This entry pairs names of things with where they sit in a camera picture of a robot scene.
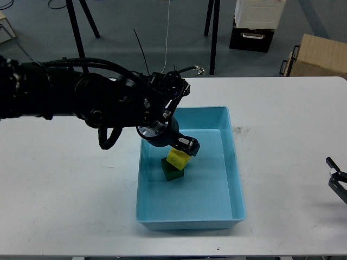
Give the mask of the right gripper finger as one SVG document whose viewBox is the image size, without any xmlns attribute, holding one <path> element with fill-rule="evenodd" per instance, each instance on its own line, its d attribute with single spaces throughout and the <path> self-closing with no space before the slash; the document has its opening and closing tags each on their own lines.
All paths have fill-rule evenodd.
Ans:
<svg viewBox="0 0 347 260">
<path fill-rule="evenodd" d="M 329 187 L 346 203 L 346 188 L 342 185 L 346 183 L 346 172 L 342 172 L 331 157 L 326 158 L 326 163 L 330 167 Z"/>
</svg>

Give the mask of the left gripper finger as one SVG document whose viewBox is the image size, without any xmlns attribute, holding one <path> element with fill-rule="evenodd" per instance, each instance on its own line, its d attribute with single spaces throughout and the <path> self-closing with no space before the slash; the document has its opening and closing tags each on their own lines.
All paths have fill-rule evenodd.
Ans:
<svg viewBox="0 0 347 260">
<path fill-rule="evenodd" d="M 172 145 L 173 148 L 195 157 L 200 149 L 200 143 L 197 139 L 190 136 L 178 138 Z"/>
</svg>

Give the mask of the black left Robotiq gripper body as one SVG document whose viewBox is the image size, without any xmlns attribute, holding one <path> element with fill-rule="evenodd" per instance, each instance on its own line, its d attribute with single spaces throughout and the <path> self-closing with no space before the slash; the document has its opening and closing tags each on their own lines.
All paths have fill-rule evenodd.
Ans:
<svg viewBox="0 0 347 260">
<path fill-rule="evenodd" d="M 180 137 L 186 137 L 179 132 L 179 124 L 175 118 L 166 123 L 155 121 L 149 126 L 138 126 L 136 130 L 141 138 L 155 147 L 171 146 Z"/>
</svg>

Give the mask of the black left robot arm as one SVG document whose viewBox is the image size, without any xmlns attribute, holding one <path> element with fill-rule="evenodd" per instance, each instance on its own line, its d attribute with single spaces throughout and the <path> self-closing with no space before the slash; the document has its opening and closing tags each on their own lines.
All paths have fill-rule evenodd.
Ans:
<svg viewBox="0 0 347 260">
<path fill-rule="evenodd" d="M 152 146 L 195 156 L 197 139 L 179 131 L 174 112 L 190 85 L 178 70 L 144 75 L 97 58 L 20 63 L 1 58 L 1 118 L 75 115 L 111 148 L 125 127 Z"/>
</svg>

